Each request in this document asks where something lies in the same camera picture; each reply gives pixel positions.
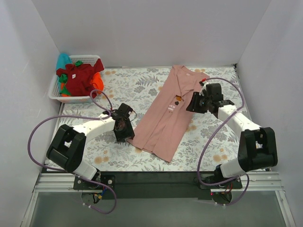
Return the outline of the pink printed t-shirt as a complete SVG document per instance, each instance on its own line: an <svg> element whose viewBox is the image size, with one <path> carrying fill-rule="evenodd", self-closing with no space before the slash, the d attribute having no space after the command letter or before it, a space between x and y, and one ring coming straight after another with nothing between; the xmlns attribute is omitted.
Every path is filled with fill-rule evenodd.
<svg viewBox="0 0 303 227"><path fill-rule="evenodd" d="M200 82L208 78L203 72L185 66L172 66L161 91L134 129L129 143L170 162L192 120L186 110Z"/></svg>

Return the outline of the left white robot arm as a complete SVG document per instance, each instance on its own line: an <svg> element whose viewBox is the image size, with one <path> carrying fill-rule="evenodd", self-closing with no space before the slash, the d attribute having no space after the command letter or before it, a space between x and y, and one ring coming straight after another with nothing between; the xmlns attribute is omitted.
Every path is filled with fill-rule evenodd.
<svg viewBox="0 0 303 227"><path fill-rule="evenodd" d="M98 188L101 183L98 170L83 160L85 145L109 131L114 132L117 142L133 139L134 131L129 119L132 112L130 106L122 103L110 115L102 113L98 120L76 126L61 125L46 153L47 158L66 172L84 177L84 183L90 189Z"/></svg>

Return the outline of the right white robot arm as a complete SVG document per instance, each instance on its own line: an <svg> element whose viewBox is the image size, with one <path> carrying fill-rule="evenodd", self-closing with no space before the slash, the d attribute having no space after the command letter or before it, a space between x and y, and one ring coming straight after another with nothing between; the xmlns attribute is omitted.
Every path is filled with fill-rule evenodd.
<svg viewBox="0 0 303 227"><path fill-rule="evenodd" d="M232 101L224 99L219 83L201 81L199 84L201 91L193 93L187 111L199 114L210 112L227 124L240 139L237 157L218 165L203 184L225 188L232 179L246 172L276 166L278 157L274 130L261 127L240 113Z"/></svg>

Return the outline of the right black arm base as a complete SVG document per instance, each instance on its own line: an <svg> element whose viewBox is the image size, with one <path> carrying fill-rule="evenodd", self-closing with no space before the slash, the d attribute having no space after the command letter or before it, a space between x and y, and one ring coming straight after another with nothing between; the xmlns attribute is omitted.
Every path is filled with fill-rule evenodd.
<svg viewBox="0 0 303 227"><path fill-rule="evenodd" d="M219 182L225 180L227 180L227 178L217 178L213 172L200 172L199 178L197 176L193 178L194 184L197 185L199 189L209 192L209 195L203 200L222 206L232 203L233 190L243 188L240 178L219 184Z"/></svg>

